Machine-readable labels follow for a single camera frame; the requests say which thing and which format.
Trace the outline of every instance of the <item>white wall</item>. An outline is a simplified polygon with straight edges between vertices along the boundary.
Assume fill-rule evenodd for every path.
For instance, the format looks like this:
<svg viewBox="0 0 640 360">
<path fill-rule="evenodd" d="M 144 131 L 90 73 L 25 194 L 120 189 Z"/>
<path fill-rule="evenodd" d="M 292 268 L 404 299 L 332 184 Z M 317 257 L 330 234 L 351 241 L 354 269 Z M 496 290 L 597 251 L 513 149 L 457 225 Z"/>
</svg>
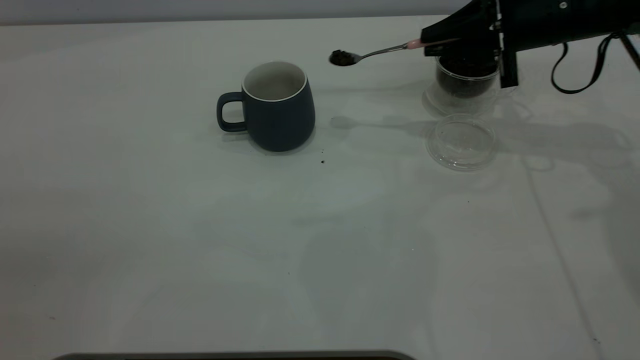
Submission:
<svg viewBox="0 0 640 360">
<path fill-rule="evenodd" d="M 0 24 L 448 14 L 469 0 L 0 0 Z"/>
</svg>

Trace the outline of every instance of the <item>spoon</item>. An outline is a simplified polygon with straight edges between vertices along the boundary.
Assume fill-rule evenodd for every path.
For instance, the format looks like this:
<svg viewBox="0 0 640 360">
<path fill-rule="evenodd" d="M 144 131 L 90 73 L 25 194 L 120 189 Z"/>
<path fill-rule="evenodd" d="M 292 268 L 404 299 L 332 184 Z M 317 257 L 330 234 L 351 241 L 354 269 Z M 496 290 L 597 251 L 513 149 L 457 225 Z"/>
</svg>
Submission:
<svg viewBox="0 0 640 360">
<path fill-rule="evenodd" d="M 415 39 L 415 40 L 411 40 L 411 41 L 409 41 L 409 42 L 407 42 L 405 44 L 402 44 L 402 45 L 388 47 L 386 49 L 374 51 L 373 53 L 369 53 L 369 54 L 366 54 L 366 55 L 363 55 L 363 56 L 360 56 L 360 55 L 354 54 L 354 53 L 348 53 L 348 52 L 342 51 L 342 50 L 336 50 L 336 51 L 331 53 L 331 56 L 329 56 L 329 62 L 334 64 L 334 65 L 337 65 L 337 66 L 351 66 L 351 65 L 355 65 L 355 64 L 359 63 L 362 59 L 368 58 L 370 56 L 374 56 L 374 55 L 378 55 L 378 54 L 392 53 L 392 52 L 398 51 L 398 50 L 420 49 L 421 47 L 444 44 L 444 43 L 451 42 L 451 41 L 454 41 L 454 40 L 457 40 L 457 38 L 438 41 L 438 42 L 424 43 L 424 42 L 421 42 L 420 39 Z"/>
</svg>

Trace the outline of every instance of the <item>table surface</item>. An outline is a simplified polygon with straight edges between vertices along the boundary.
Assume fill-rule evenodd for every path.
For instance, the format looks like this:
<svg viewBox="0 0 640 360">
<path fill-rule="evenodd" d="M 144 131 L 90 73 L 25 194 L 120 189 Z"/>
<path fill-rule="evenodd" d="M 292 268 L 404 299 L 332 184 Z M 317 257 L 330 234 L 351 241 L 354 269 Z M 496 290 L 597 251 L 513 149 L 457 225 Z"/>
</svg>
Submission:
<svg viewBox="0 0 640 360">
<path fill-rule="evenodd" d="M 424 147 L 433 60 L 327 62 L 440 19 L 0 28 L 0 357 L 637 359 L 640 74 L 615 40 L 563 95 L 560 47 L 520 53 L 521 87 L 485 116 L 499 155 L 455 173 Z M 599 41 L 571 45 L 560 83 L 588 81 Z M 316 102 L 284 155 L 215 120 L 273 59 Z"/>
</svg>

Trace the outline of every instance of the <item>mug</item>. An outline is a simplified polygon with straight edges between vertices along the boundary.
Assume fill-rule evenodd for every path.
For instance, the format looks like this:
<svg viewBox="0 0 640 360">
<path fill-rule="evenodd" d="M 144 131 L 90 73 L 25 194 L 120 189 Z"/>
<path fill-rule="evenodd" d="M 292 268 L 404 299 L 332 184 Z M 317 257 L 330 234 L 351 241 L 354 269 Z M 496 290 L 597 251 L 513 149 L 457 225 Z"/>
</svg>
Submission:
<svg viewBox="0 0 640 360">
<path fill-rule="evenodd" d="M 244 122 L 222 119 L 222 107 L 242 101 Z M 314 130 L 316 111 L 307 75 L 284 61 L 264 63 L 249 71 L 242 92 L 218 99 L 218 125 L 224 131 L 247 131 L 253 141 L 269 151 L 288 151 L 302 145 Z"/>
</svg>

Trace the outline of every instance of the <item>coffee grounds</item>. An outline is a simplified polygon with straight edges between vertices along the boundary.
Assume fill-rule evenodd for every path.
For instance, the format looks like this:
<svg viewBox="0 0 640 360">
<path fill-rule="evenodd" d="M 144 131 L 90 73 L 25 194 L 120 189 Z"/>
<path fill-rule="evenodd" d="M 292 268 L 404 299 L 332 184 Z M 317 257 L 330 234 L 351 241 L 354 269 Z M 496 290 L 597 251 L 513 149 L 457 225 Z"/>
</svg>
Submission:
<svg viewBox="0 0 640 360">
<path fill-rule="evenodd" d="M 478 60 L 479 59 L 451 58 L 448 56 L 443 56 L 440 58 L 440 64 L 443 68 L 451 71 L 456 75 L 467 76 L 470 78 L 481 78 L 483 76 L 489 76 L 496 71 L 498 65 L 496 64 L 495 60 Z"/>
<path fill-rule="evenodd" d="M 498 65 L 494 58 L 454 58 L 442 56 L 440 65 L 448 71 L 467 78 L 482 78 L 493 74 Z M 485 93 L 495 81 L 495 76 L 487 79 L 460 79 L 449 75 L 443 70 L 436 71 L 438 84 L 449 95 L 460 99 L 470 99 Z"/>
<path fill-rule="evenodd" d="M 350 53 L 342 50 L 336 50 L 331 53 L 329 57 L 329 61 L 338 66 L 349 66 L 353 65 L 356 62 L 353 60 L 353 56 Z"/>
</svg>

